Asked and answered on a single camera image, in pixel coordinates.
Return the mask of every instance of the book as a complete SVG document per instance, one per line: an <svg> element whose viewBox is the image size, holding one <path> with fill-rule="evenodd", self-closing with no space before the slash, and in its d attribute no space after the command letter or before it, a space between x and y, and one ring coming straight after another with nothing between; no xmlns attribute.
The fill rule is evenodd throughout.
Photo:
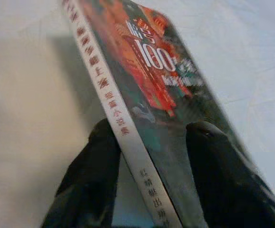
<svg viewBox="0 0 275 228"><path fill-rule="evenodd" d="M62 5L154 223L206 227L186 125L213 123L248 155L176 29L166 16L129 0Z"/></svg>

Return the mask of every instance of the colorful cover illustration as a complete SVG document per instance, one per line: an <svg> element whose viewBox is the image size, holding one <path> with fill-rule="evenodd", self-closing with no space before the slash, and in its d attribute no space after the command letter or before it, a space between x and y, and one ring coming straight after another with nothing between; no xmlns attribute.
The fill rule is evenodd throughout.
<svg viewBox="0 0 275 228"><path fill-rule="evenodd" d="M186 125L196 121L213 123L243 155L246 153L191 55L170 21L157 11L129 0L77 2L181 223L206 227L187 156ZM79 15L70 4L66 10L77 27L77 40L88 64L95 69L95 86L102 89L110 82L101 77L104 72L97 66L99 59L93 56L94 47L85 45L89 38L76 22ZM117 117L113 123L109 119L110 124L123 126L122 110L115 109L113 97L112 92L105 93L107 104ZM120 128L121 135L126 136L129 130L124 126ZM144 183L149 197L155 197L151 180L145 179ZM160 219L167 226L160 199L153 199Z"/></svg>

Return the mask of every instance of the white book spine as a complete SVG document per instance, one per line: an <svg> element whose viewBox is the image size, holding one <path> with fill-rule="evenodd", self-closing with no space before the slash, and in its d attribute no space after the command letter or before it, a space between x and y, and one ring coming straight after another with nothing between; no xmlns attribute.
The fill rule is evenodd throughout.
<svg viewBox="0 0 275 228"><path fill-rule="evenodd" d="M77 46L92 83L154 223L166 227L182 227L79 0L63 0L63 8L70 18Z"/></svg>

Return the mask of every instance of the white surface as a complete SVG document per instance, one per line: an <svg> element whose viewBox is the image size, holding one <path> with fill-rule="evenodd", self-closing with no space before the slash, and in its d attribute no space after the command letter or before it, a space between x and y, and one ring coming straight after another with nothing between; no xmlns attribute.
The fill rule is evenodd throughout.
<svg viewBox="0 0 275 228"><path fill-rule="evenodd" d="M55 1L0 0L0 227L39 226L104 117ZM174 22L275 193L275 1L135 2ZM115 222L147 227L122 164Z"/></svg>

